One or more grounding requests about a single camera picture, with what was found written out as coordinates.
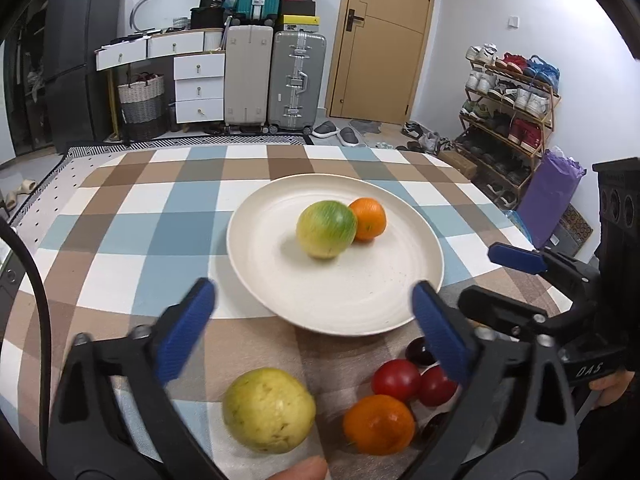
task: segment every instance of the door lock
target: door lock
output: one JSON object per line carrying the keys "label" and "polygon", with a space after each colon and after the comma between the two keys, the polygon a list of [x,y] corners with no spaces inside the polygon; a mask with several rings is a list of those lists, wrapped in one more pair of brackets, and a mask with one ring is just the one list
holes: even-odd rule
{"label": "door lock", "polygon": [[364,23],[364,18],[361,16],[356,16],[355,9],[349,9],[349,14],[347,16],[347,32],[351,32],[353,30],[353,22],[358,20],[359,22]]}

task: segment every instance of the purple bag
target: purple bag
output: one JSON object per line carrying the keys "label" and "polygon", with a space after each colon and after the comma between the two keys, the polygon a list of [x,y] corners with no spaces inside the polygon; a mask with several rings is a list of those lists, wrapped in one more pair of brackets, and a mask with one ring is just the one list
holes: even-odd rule
{"label": "purple bag", "polygon": [[543,247],[551,238],[580,179],[587,173],[578,162],[546,150],[533,174],[518,215],[531,235],[533,246]]}

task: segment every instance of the wooden door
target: wooden door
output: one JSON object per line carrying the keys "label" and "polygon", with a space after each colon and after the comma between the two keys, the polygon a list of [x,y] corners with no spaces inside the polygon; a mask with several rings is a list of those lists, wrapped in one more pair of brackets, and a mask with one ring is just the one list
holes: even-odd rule
{"label": "wooden door", "polygon": [[429,7],[430,0],[348,0],[331,116],[404,123]]}

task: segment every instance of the plate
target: plate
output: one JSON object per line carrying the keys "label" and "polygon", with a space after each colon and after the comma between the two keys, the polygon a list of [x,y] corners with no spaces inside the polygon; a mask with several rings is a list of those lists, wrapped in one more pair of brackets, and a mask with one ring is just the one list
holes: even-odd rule
{"label": "plate", "polygon": [[[300,213],[320,200],[349,205],[360,197],[385,208],[385,232],[332,260],[309,257],[296,240]],[[420,213],[385,189],[346,176],[300,174],[261,187],[231,216],[226,246],[258,301],[294,325],[331,335],[379,334],[408,323],[414,284],[429,280],[439,290],[444,276],[440,242]]]}

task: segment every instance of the gray suitcase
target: gray suitcase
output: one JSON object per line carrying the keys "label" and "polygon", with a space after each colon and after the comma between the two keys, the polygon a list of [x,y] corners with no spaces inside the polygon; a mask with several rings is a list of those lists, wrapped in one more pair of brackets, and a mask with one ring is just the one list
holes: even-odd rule
{"label": "gray suitcase", "polygon": [[269,83],[271,131],[310,134],[318,113],[326,39],[320,34],[285,30],[273,41]]}
{"label": "gray suitcase", "polygon": [[271,27],[241,25],[229,28],[225,59],[227,126],[261,126],[266,122],[272,42]]}

